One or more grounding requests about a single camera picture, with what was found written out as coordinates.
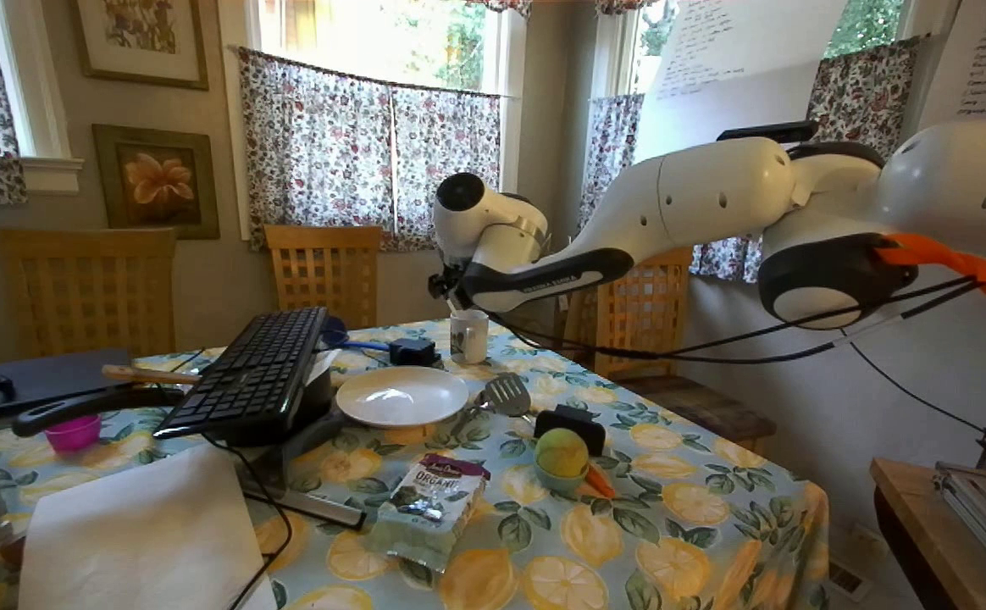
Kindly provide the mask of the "pink plastic cup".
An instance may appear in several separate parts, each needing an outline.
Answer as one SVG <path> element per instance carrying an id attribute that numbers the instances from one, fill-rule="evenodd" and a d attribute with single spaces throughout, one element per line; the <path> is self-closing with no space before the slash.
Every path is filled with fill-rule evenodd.
<path id="1" fill-rule="evenodd" d="M 101 431 L 101 414 L 91 414 L 49 426 L 43 434 L 56 454 L 75 454 L 97 444 Z"/>

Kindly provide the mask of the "white mug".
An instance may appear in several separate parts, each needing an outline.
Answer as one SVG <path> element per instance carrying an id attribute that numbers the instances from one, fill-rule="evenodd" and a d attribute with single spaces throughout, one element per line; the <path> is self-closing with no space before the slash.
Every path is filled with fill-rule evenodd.
<path id="1" fill-rule="evenodd" d="M 489 328 L 489 316 L 482 310 L 454 310 L 450 317 L 451 360 L 459 364 L 485 362 L 488 357 Z"/>

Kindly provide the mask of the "black power adapter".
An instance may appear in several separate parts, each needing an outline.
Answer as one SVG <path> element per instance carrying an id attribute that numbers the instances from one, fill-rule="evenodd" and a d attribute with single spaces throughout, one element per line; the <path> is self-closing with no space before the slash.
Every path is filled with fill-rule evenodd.
<path id="1" fill-rule="evenodd" d="M 400 337 L 387 345 L 392 366 L 434 367 L 441 359 L 436 344 L 420 337 Z"/>

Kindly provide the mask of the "wooden lattice chair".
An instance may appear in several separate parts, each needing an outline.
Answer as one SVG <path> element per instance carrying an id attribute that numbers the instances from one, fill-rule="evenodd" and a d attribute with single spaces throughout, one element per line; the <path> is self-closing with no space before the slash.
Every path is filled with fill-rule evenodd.
<path id="1" fill-rule="evenodd" d="M 378 225 L 265 225 L 280 310 L 326 308 L 347 329 L 378 321 Z"/>
<path id="2" fill-rule="evenodd" d="M 612 283 L 569 295 L 555 347 L 602 378 L 620 382 L 672 414 L 750 451 L 760 452 L 778 426 L 736 399 L 678 375 L 672 360 L 645 362 L 595 355 L 579 345 L 646 352 L 679 348 L 688 318 L 688 267 L 693 252 L 675 248 L 646 260 Z"/>
<path id="3" fill-rule="evenodd" d="M 173 351 L 176 243 L 169 228 L 0 228 L 18 355 Z"/>

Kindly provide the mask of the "small black box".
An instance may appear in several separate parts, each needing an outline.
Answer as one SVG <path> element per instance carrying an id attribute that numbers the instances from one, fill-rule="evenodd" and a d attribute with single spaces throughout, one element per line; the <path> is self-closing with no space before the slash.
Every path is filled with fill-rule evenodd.
<path id="1" fill-rule="evenodd" d="M 554 409 L 537 414 L 533 436 L 540 439 L 543 434 L 559 429 L 571 431 L 581 437 L 592 457 L 604 454 L 606 429 L 598 424 L 593 413 L 567 405 L 557 405 Z"/>

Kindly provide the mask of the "clear food packet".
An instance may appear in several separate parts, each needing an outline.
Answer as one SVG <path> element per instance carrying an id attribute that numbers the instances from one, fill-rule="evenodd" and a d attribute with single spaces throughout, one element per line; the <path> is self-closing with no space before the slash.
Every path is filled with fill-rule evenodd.
<path id="1" fill-rule="evenodd" d="M 424 455 L 381 503 L 370 548 L 443 573 L 489 481 L 480 464 Z"/>

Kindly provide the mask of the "small teal bowl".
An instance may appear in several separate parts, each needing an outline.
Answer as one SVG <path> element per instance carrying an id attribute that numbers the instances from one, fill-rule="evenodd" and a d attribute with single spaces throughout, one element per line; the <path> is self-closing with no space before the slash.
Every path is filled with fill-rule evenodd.
<path id="1" fill-rule="evenodd" d="M 589 472 L 589 466 L 584 466 L 577 474 L 562 476 L 559 474 L 552 474 L 538 463 L 535 464 L 535 478 L 537 481 L 539 481 L 545 489 L 566 496 L 571 496 L 577 493 L 579 487 L 585 483 L 587 472 Z"/>

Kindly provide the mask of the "window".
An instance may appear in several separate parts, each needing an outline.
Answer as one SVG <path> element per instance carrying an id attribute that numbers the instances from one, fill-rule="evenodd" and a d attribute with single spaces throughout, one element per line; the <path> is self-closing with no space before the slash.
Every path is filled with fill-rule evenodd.
<path id="1" fill-rule="evenodd" d="M 591 97 L 651 88 L 683 0 L 598 0 Z M 888 45 L 905 31 L 914 0 L 845 0 L 825 57 Z"/>
<path id="2" fill-rule="evenodd" d="M 510 0 L 219 0 L 224 45 L 347 75 L 492 94 L 500 184 L 517 188 L 528 17 Z"/>

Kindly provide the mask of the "grey metal stand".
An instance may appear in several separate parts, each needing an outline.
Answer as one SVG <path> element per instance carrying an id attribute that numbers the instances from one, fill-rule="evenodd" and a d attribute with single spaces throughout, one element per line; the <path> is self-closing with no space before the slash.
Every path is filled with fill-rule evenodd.
<path id="1" fill-rule="evenodd" d="M 246 497 L 276 503 L 281 509 L 296 511 L 302 516 L 338 525 L 343 529 L 360 530 L 368 517 L 361 508 L 300 493 L 291 489 L 289 484 L 292 464 L 301 455 L 333 440 L 343 426 L 345 420 L 337 418 L 315 422 L 293 434 L 284 443 L 266 448 L 266 451 L 250 460 L 246 466 L 239 464 L 238 479 Z"/>

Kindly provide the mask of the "lemon print tablecloth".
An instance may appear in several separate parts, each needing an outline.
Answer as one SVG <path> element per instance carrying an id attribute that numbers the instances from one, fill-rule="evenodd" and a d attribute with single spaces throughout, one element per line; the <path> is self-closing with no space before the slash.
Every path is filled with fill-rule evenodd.
<path id="1" fill-rule="evenodd" d="M 535 437 L 519 418 L 479 413 L 418 428 L 347 426 L 300 456 L 291 487 L 374 517 L 426 454 L 481 463 L 490 482 L 449 568 L 368 549 L 354 530 L 250 503 L 262 552 L 280 551 L 279 607 L 364 610 L 822 610 L 828 498 L 821 487 L 554 352 L 490 328 L 488 359 L 446 369 L 480 391 L 519 374 L 539 412 L 593 413 L 596 466 L 612 501 L 566 496 L 535 478 Z"/>

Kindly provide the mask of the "black frying pan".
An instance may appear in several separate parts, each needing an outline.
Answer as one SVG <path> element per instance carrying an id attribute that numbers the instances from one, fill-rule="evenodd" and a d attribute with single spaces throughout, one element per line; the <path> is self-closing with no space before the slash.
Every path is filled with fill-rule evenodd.
<path id="1" fill-rule="evenodd" d="M 167 409 L 153 429 L 159 440 L 202 434 L 237 447 L 295 441 L 304 448 L 324 443 L 346 426 L 346 417 L 334 404 L 330 372 L 324 371 L 310 382 L 227 374 L 218 387 L 195 389 L 190 396 L 176 387 L 99 391 L 25 410 L 12 430 L 29 437 L 75 419 L 141 407 Z"/>

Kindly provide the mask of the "framed botanical picture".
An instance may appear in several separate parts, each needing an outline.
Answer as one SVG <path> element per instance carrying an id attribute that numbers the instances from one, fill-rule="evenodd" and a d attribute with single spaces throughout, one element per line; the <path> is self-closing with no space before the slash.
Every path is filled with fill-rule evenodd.
<path id="1" fill-rule="evenodd" d="M 68 0 L 82 74 L 209 89 L 198 0 Z"/>

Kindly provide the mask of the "white paper sheet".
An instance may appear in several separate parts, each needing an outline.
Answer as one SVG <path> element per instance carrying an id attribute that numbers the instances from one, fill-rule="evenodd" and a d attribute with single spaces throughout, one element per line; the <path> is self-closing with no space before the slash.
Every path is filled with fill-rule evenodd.
<path id="1" fill-rule="evenodd" d="M 229 610 L 262 563 L 232 458 L 199 445 L 41 498 L 18 610 Z"/>

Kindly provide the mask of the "floor vent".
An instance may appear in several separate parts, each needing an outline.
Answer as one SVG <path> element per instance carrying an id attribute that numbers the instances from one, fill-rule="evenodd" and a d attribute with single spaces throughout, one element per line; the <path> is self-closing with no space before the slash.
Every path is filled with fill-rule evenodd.
<path id="1" fill-rule="evenodd" d="M 862 603 L 872 590 L 872 581 L 834 558 L 828 560 L 828 586 L 853 603 Z"/>

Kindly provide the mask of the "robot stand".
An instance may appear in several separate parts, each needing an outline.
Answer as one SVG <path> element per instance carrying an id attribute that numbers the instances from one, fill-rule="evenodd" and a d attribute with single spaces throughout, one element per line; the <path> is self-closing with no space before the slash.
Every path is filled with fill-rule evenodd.
<path id="1" fill-rule="evenodd" d="M 986 547 L 947 505 L 931 468 L 872 460 L 878 528 L 924 610 L 986 610 Z"/>

